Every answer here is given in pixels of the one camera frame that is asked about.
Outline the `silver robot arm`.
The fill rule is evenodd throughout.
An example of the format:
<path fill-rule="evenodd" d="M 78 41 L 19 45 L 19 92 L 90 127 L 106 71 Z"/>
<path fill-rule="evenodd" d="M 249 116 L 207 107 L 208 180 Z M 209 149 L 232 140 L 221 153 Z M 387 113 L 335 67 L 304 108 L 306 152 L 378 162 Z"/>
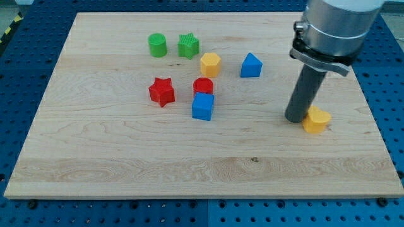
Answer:
<path fill-rule="evenodd" d="M 309 0 L 300 20 L 290 56 L 304 64 L 302 74 L 335 72 L 346 76 L 384 0 Z"/>

